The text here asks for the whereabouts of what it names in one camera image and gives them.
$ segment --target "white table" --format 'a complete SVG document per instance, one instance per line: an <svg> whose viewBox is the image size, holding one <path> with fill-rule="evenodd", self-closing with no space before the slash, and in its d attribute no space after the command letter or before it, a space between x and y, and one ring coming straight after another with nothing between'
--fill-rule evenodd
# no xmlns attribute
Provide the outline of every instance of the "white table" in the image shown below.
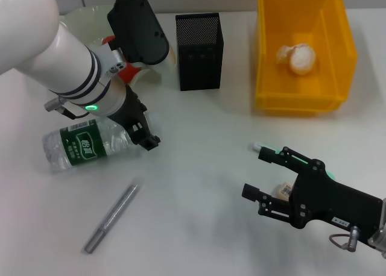
<svg viewBox="0 0 386 276"><path fill-rule="evenodd" d="M219 90L138 83L161 118L160 146L56 175L41 138L73 122L44 110L53 96L42 86L16 71L2 75L0 275L383 276L380 253L359 244L351 254L328 241L342 230L317 221L296 230L258 216L258 204L241 197L244 183L270 193L295 180L259 161L247 149L255 140L319 158L337 181L386 197L386 10L347 12L359 60L339 111L310 119L252 112L256 14L222 13ZM158 18L176 47L174 15ZM96 251L82 254L134 178L144 181L140 194Z"/></svg>

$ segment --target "green indicator light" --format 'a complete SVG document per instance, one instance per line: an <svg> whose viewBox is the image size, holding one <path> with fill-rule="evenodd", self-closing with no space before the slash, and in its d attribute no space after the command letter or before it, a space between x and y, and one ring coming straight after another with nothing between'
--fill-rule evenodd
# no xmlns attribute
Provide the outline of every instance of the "green indicator light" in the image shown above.
<svg viewBox="0 0 386 276"><path fill-rule="evenodd" d="M97 110L98 107L96 105L88 105L85 107L86 110Z"/></svg>

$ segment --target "plastic water bottle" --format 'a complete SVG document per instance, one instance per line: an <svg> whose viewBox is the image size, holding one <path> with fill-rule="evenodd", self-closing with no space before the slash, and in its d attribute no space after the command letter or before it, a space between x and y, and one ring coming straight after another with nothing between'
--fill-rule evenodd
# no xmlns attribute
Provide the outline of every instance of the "plastic water bottle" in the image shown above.
<svg viewBox="0 0 386 276"><path fill-rule="evenodd" d="M109 118L62 128L43 136L42 142L53 171L64 171L134 147L126 130Z"/></svg>

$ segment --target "bottle label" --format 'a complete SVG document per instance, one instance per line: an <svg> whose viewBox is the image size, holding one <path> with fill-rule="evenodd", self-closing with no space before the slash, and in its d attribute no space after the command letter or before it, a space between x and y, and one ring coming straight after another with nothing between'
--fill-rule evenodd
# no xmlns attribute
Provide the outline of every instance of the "bottle label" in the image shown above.
<svg viewBox="0 0 386 276"><path fill-rule="evenodd" d="M73 166L107 156L96 120L60 130L66 155Z"/></svg>

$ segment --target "pen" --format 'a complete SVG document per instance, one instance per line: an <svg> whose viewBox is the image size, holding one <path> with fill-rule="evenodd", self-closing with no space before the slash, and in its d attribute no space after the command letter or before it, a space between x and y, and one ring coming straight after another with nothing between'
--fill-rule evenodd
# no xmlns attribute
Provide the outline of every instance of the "pen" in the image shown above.
<svg viewBox="0 0 386 276"><path fill-rule="evenodd" d="M102 224L96 229L96 232L94 232L94 234L84 247L84 250L88 254L93 253L95 248L103 240L104 236L106 236L106 234L111 230L113 225L118 221L119 217L122 215L123 211L128 207L133 198L136 196L138 190L139 186L133 184L126 189L123 196L118 200L114 208L112 208L111 211L107 214Z"/></svg>

